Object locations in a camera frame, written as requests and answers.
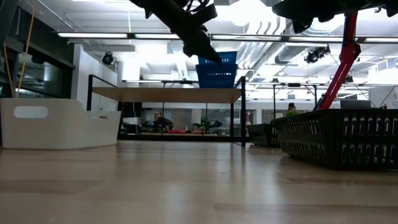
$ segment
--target green object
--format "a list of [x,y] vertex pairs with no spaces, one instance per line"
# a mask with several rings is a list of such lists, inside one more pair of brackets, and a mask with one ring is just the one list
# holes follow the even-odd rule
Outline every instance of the green object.
[[297,112],[296,111],[287,111],[286,112],[286,116],[292,116],[292,115],[296,115]]

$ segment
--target white plastic bin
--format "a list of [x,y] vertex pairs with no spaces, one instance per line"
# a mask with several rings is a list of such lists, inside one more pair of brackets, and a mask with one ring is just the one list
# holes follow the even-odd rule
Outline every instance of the white plastic bin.
[[5,149],[82,149],[116,144],[120,112],[84,111],[77,100],[0,99]]

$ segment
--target blue basket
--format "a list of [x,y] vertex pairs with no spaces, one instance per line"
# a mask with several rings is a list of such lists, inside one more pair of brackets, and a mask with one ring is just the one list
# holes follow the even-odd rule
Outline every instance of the blue basket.
[[234,88],[238,65],[209,63],[196,69],[200,88]]
[[[218,55],[221,57],[223,61],[222,63],[236,64],[236,56],[238,55],[238,52],[218,52]],[[198,59],[199,65],[216,64],[216,62],[202,57],[198,57]]]

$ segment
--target black crate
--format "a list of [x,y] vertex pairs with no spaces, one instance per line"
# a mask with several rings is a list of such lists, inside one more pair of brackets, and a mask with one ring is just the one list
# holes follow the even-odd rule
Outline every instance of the black crate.
[[273,124],[247,125],[250,142],[265,147],[279,147],[278,134]]
[[398,110],[319,110],[274,124],[293,157],[333,169],[398,169]]

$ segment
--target wooden floor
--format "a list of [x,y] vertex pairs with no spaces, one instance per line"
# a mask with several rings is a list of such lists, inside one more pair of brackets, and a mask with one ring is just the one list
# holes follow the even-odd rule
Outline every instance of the wooden floor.
[[398,172],[337,172],[229,143],[0,155],[2,224],[398,221]]

